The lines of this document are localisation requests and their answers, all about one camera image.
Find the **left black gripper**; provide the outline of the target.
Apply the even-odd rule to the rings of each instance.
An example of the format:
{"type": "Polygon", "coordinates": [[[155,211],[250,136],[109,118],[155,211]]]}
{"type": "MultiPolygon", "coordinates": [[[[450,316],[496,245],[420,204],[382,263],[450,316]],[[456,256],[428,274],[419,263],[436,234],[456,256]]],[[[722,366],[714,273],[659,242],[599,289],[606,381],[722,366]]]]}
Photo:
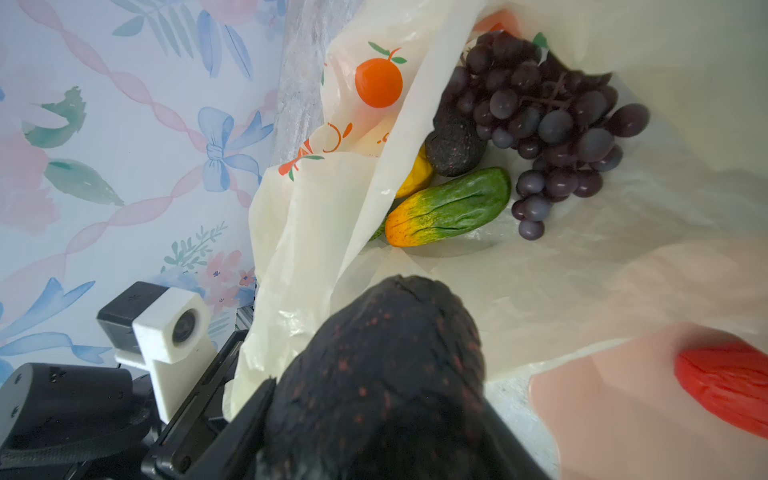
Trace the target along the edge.
{"type": "Polygon", "coordinates": [[[232,333],[161,433],[146,375],[61,364],[18,367],[1,384],[2,478],[184,478],[228,425],[222,401],[246,335],[232,333]]]}

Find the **orange green papaya fruit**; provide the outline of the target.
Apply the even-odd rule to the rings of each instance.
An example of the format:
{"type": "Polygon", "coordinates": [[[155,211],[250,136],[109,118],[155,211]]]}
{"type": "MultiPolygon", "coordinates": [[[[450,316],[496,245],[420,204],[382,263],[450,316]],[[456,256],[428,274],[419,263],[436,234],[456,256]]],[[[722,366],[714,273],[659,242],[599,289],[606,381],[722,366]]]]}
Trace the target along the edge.
{"type": "Polygon", "coordinates": [[[418,247],[472,232],[495,220],[512,193],[506,170],[491,167],[421,190],[386,218],[393,247],[418,247]]]}

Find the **red yellow mango fruit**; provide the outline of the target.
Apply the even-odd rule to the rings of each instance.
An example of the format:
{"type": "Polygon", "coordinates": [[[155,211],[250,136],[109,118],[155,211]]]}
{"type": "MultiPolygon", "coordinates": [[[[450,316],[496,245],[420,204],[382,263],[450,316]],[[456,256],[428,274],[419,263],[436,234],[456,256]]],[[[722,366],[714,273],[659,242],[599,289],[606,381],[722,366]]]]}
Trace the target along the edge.
{"type": "Polygon", "coordinates": [[[687,349],[674,361],[678,383],[726,423],[767,437],[767,355],[741,340],[687,349]]]}

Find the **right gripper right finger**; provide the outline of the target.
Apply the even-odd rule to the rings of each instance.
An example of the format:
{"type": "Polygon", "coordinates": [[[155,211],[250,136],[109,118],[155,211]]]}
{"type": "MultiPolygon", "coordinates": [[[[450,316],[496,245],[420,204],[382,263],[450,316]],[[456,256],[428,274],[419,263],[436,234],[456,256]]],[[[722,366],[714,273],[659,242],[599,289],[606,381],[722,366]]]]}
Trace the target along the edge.
{"type": "Polygon", "coordinates": [[[483,405],[482,422],[483,437],[479,453],[482,479],[549,479],[488,401],[483,405]]]}

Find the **yellow lemon fruit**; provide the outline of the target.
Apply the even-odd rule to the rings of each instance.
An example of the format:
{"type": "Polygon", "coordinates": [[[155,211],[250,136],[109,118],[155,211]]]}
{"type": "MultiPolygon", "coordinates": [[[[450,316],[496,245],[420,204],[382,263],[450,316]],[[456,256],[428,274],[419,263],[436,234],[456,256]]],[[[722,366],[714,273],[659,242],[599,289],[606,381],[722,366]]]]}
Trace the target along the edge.
{"type": "Polygon", "coordinates": [[[395,198],[404,199],[427,188],[430,185],[434,174],[434,168],[427,160],[425,146],[422,146],[410,173],[398,189],[395,198]]]}

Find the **purple grape bunch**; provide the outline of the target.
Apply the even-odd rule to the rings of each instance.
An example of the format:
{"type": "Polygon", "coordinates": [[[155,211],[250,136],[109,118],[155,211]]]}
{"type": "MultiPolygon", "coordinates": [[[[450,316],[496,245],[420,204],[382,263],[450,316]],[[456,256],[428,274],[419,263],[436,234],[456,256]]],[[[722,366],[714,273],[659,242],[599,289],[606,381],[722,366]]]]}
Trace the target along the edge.
{"type": "Polygon", "coordinates": [[[603,173],[622,161],[619,140],[648,127],[649,109],[619,105],[610,79],[570,70],[542,46],[504,30],[480,35],[459,59],[439,109],[471,118],[487,147],[531,162],[510,208],[522,238],[543,236],[554,203],[596,195],[603,173]]]}

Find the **dark avocado fruit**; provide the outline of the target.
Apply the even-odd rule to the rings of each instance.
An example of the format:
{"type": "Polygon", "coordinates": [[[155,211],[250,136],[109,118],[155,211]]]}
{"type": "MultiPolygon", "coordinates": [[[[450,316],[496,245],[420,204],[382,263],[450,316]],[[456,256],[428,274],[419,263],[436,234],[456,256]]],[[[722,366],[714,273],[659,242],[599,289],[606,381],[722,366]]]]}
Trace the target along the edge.
{"type": "Polygon", "coordinates": [[[329,317],[282,373],[260,479],[507,479],[476,324],[443,283],[393,276],[329,317]]]}
{"type": "Polygon", "coordinates": [[[477,134],[471,118],[452,107],[441,107],[433,126],[424,147],[426,159],[437,174],[458,177],[479,165],[488,143],[477,134]]]}

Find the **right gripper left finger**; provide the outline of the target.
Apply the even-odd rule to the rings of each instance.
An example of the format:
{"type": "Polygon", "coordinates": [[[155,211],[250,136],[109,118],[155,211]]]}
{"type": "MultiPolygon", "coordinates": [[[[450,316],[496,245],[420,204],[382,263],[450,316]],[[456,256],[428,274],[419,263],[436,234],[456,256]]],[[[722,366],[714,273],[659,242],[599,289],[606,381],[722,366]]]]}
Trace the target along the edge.
{"type": "Polygon", "coordinates": [[[186,480],[253,480],[277,380],[268,378],[184,474],[186,480]]]}

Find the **pink wavy fruit plate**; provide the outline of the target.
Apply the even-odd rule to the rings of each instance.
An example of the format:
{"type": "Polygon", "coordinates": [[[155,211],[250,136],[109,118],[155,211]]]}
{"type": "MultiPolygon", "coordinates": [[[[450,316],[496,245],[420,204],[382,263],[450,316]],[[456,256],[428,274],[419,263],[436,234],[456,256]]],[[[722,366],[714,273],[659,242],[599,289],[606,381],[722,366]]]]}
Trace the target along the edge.
{"type": "Polygon", "coordinates": [[[683,323],[535,375],[561,478],[766,478],[766,440],[709,413],[674,375],[680,351],[734,338],[683,323]]]}

